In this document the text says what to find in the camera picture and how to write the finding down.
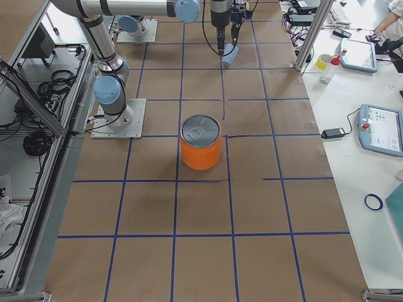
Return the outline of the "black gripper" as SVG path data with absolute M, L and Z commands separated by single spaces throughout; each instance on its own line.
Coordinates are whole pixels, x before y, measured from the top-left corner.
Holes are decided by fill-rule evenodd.
M 230 22 L 230 0 L 210 1 L 211 23 L 217 29 L 217 52 L 224 54 L 225 28 Z

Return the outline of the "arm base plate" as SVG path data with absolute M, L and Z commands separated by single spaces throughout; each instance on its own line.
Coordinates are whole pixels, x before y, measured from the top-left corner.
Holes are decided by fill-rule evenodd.
M 91 137 L 93 139 L 141 139 L 146 102 L 146 99 L 127 99 L 126 109 L 119 118 L 105 115 L 99 105 L 97 114 L 103 117 L 95 120 L 95 130 L 91 132 Z
M 135 32 L 121 31 L 119 32 L 117 43 L 154 43 L 156 40 L 158 20 L 144 19 L 142 20 Z

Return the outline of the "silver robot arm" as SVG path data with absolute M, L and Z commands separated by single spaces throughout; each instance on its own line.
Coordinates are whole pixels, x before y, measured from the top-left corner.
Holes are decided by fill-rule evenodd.
M 133 37 L 142 37 L 149 30 L 149 25 L 143 16 L 121 15 L 118 17 L 118 25 L 121 30 Z
M 103 110 L 106 123 L 101 126 L 110 135 L 140 126 L 135 110 L 126 97 L 129 66 L 112 42 L 104 23 L 105 16 L 167 16 L 183 23 L 204 17 L 204 1 L 53 1 L 53 5 L 77 18 L 86 40 L 98 59 L 99 78 L 93 93 Z

